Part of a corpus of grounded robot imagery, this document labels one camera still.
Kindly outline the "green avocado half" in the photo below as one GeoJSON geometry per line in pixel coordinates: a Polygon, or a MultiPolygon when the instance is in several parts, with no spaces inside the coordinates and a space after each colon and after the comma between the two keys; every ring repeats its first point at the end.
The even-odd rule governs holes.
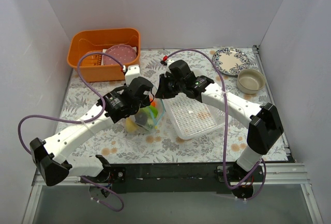
{"type": "Polygon", "coordinates": [[[146,114],[149,114],[151,117],[156,118],[158,116],[158,110],[156,107],[148,106],[142,109],[146,114]]]}

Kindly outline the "clear zip top bag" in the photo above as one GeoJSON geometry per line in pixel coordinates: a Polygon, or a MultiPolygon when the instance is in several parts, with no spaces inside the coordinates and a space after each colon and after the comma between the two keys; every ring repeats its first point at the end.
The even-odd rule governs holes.
{"type": "MultiPolygon", "coordinates": [[[[145,126],[141,127],[141,126],[138,126],[138,130],[134,133],[139,133],[139,132],[143,132],[143,131],[152,131],[154,129],[157,128],[158,126],[158,123],[161,121],[164,113],[165,113],[165,108],[164,108],[164,104],[163,104],[163,101],[161,99],[154,99],[154,102],[156,103],[156,108],[158,110],[158,116],[156,118],[153,118],[151,117],[149,114],[146,114],[147,117],[148,117],[148,121],[146,123],[145,126]]],[[[137,113],[145,113],[142,108],[139,109],[139,111],[137,113]]],[[[135,118],[134,116],[136,115],[131,115],[130,117],[128,117],[129,119],[131,119],[133,122],[135,122],[135,118]]]]}

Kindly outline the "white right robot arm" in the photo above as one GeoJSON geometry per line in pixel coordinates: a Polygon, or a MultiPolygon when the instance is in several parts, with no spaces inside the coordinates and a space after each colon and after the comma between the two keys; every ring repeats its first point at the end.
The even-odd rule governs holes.
{"type": "Polygon", "coordinates": [[[159,76],[156,98],[171,99],[179,93],[187,98],[221,110],[226,116],[238,120],[248,129],[247,147],[237,159],[234,175],[246,181],[253,175],[253,168],[267,154],[284,129],[275,105],[261,106],[227,93],[220,85],[206,76],[196,76],[183,60],[161,61],[166,72],[159,76]]]}

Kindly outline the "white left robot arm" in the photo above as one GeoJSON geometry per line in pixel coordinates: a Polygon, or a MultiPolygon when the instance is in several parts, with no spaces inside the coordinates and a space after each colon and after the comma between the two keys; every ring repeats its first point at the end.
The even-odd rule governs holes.
{"type": "Polygon", "coordinates": [[[46,185],[57,185],[69,176],[87,176],[106,182],[112,172],[103,156],[77,157],[72,152],[98,132],[149,106],[152,89],[148,79],[137,77],[129,85],[117,87],[101,97],[77,124],[44,140],[32,140],[29,144],[32,159],[46,185]]]}

